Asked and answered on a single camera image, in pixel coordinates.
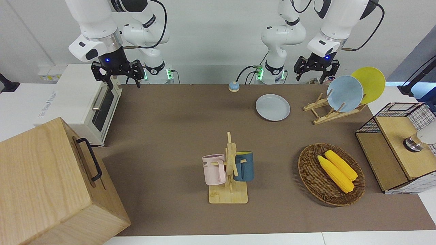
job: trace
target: yellow corn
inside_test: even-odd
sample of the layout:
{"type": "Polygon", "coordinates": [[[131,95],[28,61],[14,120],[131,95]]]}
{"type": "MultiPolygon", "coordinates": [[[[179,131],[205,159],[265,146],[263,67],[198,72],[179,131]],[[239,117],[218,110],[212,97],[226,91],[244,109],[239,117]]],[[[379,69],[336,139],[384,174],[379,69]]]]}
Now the yellow corn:
{"type": "Polygon", "coordinates": [[[318,156],[318,161],[328,176],[330,176],[333,182],[335,182],[343,192],[348,193],[354,189],[353,182],[349,180],[336,166],[334,166],[333,163],[322,156],[318,156]]]}
{"type": "Polygon", "coordinates": [[[356,180],[357,173],[354,171],[348,163],[344,161],[340,156],[338,156],[334,151],[328,150],[324,153],[326,158],[332,162],[348,179],[351,181],[356,180]]]}

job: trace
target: black cable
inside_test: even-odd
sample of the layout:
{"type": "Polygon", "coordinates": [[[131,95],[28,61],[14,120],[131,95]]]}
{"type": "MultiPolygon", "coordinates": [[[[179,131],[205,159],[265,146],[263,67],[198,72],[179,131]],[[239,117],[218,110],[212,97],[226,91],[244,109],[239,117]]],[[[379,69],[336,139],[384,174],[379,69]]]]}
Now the black cable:
{"type": "Polygon", "coordinates": [[[345,49],[342,49],[342,50],[345,50],[345,51],[357,51],[357,50],[359,50],[359,49],[361,49],[363,46],[365,46],[368,42],[369,42],[369,40],[372,38],[372,36],[374,36],[374,34],[375,34],[375,32],[377,31],[377,29],[378,29],[378,27],[381,25],[381,23],[382,23],[382,21],[383,21],[383,19],[384,19],[384,17],[385,17],[385,10],[383,9],[383,7],[380,5],[380,4],[378,4],[378,3],[376,3],[376,2],[374,2],[374,1],[372,1],[372,0],[369,0],[371,3],[373,3],[373,4],[375,4],[377,7],[379,7],[380,8],[380,10],[381,10],[381,18],[380,18],[380,21],[378,22],[378,24],[377,24],[377,26],[375,27],[375,29],[374,29],[374,31],[372,32],[372,34],[368,37],[368,39],[360,46],[360,47],[358,47],[358,48],[345,48],[345,49]]]}
{"type": "Polygon", "coordinates": [[[283,84],[285,84],[286,79],[288,78],[288,75],[289,75],[289,71],[288,70],[285,70],[284,72],[286,72],[286,77],[285,77],[285,81],[283,82],[283,84]]]}
{"type": "Polygon", "coordinates": [[[257,73],[257,71],[252,71],[252,72],[248,73],[247,77],[245,78],[245,84],[247,84],[248,77],[249,77],[250,74],[252,74],[252,73],[253,73],[253,76],[254,76],[254,74],[257,73]]]}
{"type": "Polygon", "coordinates": [[[254,65],[250,65],[250,66],[245,67],[245,68],[244,68],[244,69],[239,73],[238,78],[236,79],[236,82],[238,82],[239,77],[242,75],[242,73],[243,73],[245,70],[250,69],[250,68],[256,68],[256,67],[255,67],[254,65]]]}
{"type": "Polygon", "coordinates": [[[165,22],[163,24],[162,35],[160,36],[159,41],[157,41],[157,43],[155,45],[153,45],[153,46],[139,46],[138,48],[154,48],[154,47],[158,46],[160,44],[160,42],[162,41],[162,39],[164,38],[165,30],[167,29],[167,10],[165,9],[165,6],[163,5],[163,3],[159,2],[158,0],[149,0],[149,1],[160,4],[163,8],[163,12],[165,13],[165,22]]]}
{"type": "Polygon", "coordinates": [[[171,70],[171,72],[177,73],[177,80],[179,80],[179,84],[180,84],[180,75],[179,75],[179,72],[176,71],[176,70],[171,70]]]}
{"type": "MultiPolygon", "coordinates": [[[[262,61],[259,63],[259,65],[262,65],[262,62],[265,60],[265,58],[266,58],[266,56],[267,56],[268,53],[269,53],[269,51],[267,51],[266,54],[265,54],[265,56],[263,56],[263,59],[262,59],[262,61]]],[[[250,79],[249,84],[251,84],[251,82],[253,81],[253,77],[254,77],[254,74],[253,74],[253,76],[251,76],[251,79],[250,79]]]]}
{"type": "Polygon", "coordinates": [[[427,60],[424,64],[422,64],[412,75],[410,75],[410,77],[403,83],[403,85],[402,86],[404,86],[404,84],[406,84],[407,83],[407,81],[409,80],[409,79],[411,79],[419,70],[421,70],[421,68],[424,66],[424,65],[426,65],[427,63],[429,63],[432,59],[434,59],[434,58],[436,58],[436,55],[434,55],[433,57],[431,57],[429,60],[427,60]]]}
{"type": "Polygon", "coordinates": [[[299,13],[299,14],[301,14],[301,13],[304,12],[304,11],[306,11],[306,9],[309,7],[310,3],[312,2],[312,0],[310,0],[309,3],[307,4],[307,6],[303,9],[303,11],[298,11],[298,10],[295,8],[294,1],[293,1],[293,0],[289,0],[289,1],[291,1],[292,7],[294,8],[295,12],[297,12],[297,13],[299,13]]]}

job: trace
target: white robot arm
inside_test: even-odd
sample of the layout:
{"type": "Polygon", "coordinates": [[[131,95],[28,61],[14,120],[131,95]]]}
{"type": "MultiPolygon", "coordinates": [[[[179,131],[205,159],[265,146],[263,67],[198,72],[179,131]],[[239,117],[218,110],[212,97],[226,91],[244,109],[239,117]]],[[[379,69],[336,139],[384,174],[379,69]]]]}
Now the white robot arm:
{"type": "MultiPolygon", "coordinates": [[[[138,88],[140,80],[146,75],[139,60],[129,62],[122,47],[123,41],[120,31],[111,17],[111,9],[117,12],[131,12],[132,16],[141,23],[138,28],[141,34],[134,35],[126,29],[128,41],[136,44],[134,48],[154,48],[159,43],[168,41],[168,35],[164,35],[165,25],[156,22],[156,17],[147,8],[147,0],[65,0],[74,19],[78,22],[81,35],[69,46],[70,52],[79,60],[86,62],[94,61],[91,70],[97,81],[103,81],[112,89],[111,75],[126,75],[133,78],[138,88]],[[143,47],[150,42],[154,45],[143,47]]],[[[150,50],[156,54],[163,63],[158,50],[150,50]]]]}
{"type": "MultiPolygon", "coordinates": [[[[336,52],[342,48],[350,36],[352,28],[359,19],[374,10],[375,5],[368,5],[369,0],[323,0],[318,15],[325,19],[320,32],[309,42],[307,48],[312,52],[308,59],[299,58],[294,66],[297,81],[307,71],[323,71],[321,80],[328,75],[335,75],[339,68],[338,60],[333,60],[336,52]]],[[[266,61],[262,64],[260,80],[265,84],[276,84],[283,73],[286,51],[282,45],[295,45],[304,41],[306,30],[300,23],[301,0],[279,0],[279,16],[286,25],[267,27],[262,32],[262,42],[268,47],[266,61]]]]}
{"type": "MultiPolygon", "coordinates": [[[[300,2],[295,0],[296,7],[300,7],[300,2]]],[[[300,44],[306,38],[306,29],[300,23],[299,14],[292,7],[291,1],[280,0],[278,13],[286,25],[268,26],[261,34],[262,42],[268,47],[260,76],[265,84],[276,84],[282,77],[287,53],[281,47],[300,44]]]]}
{"type": "Polygon", "coordinates": [[[338,50],[350,36],[357,22],[369,15],[378,0],[323,0],[323,6],[317,11],[325,21],[320,32],[309,42],[307,48],[312,52],[309,58],[300,56],[294,65],[297,81],[307,71],[322,71],[320,82],[327,76],[334,76],[339,61],[334,60],[338,50]]]}
{"type": "Polygon", "coordinates": [[[161,4],[165,12],[165,23],[162,24],[157,21],[147,0],[119,0],[118,2],[119,4],[113,4],[112,10],[128,11],[132,18],[138,21],[124,25],[122,33],[129,43],[143,47],[140,50],[144,53],[145,82],[150,84],[167,83],[172,79],[172,74],[168,70],[168,64],[164,61],[161,51],[156,48],[156,44],[167,43],[170,39],[166,31],[167,11],[165,7],[161,4]],[[123,3],[129,3],[130,8],[126,9],[123,3]]]}

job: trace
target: white wall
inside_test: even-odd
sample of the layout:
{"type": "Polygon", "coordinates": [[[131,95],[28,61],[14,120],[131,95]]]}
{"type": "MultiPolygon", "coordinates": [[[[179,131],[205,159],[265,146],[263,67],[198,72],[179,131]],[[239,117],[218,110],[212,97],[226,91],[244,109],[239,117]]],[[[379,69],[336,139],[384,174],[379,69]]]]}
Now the white wall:
{"type": "MultiPolygon", "coordinates": [[[[436,55],[436,26],[422,39],[416,48],[388,77],[389,81],[406,81],[422,64],[436,55]]],[[[436,69],[429,72],[421,82],[436,82],[436,69]]]]}
{"type": "MultiPolygon", "coordinates": [[[[162,2],[168,11],[171,38],[161,50],[164,58],[180,72],[182,83],[234,80],[243,67],[258,64],[266,53],[260,40],[262,29],[283,24],[277,14],[278,0],[162,2]]],[[[68,52],[68,45],[79,35],[79,27],[64,1],[0,0],[0,4],[0,71],[5,75],[22,82],[39,82],[35,76],[38,65],[49,65],[51,61],[55,65],[80,62],[68,52]]],[[[385,21],[366,47],[337,55],[341,63],[338,75],[370,65],[388,77],[436,24],[433,12],[436,1],[380,0],[380,4],[386,10],[385,21]]],[[[152,2],[150,5],[163,21],[160,7],[152,2]]],[[[130,21],[128,13],[113,13],[113,16],[120,26],[130,21]]],[[[346,47],[355,48],[366,40],[379,17],[380,10],[376,9],[360,21],[346,47]]],[[[322,24],[311,7],[300,18],[307,29],[307,40],[285,48],[288,51],[285,68],[290,71],[300,55],[310,54],[306,44],[322,24]]],[[[128,56],[133,60],[140,58],[140,53],[133,50],[128,56]]],[[[319,72],[305,74],[302,81],[319,75],[319,72]]],[[[295,82],[292,72],[288,82],[295,82]]]]}

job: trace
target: wooden crate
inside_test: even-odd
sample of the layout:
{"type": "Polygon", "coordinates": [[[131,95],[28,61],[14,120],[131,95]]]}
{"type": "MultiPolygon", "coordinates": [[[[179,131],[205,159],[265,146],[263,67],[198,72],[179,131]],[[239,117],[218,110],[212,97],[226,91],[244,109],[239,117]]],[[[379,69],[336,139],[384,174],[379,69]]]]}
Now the wooden crate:
{"type": "Polygon", "coordinates": [[[101,245],[130,225],[106,171],[57,118],[0,142],[0,244],[101,245]]]}
{"type": "Polygon", "coordinates": [[[436,171],[429,148],[414,153],[403,140],[416,133],[407,117],[376,117],[381,133],[356,133],[382,191],[393,189],[436,171]]]}

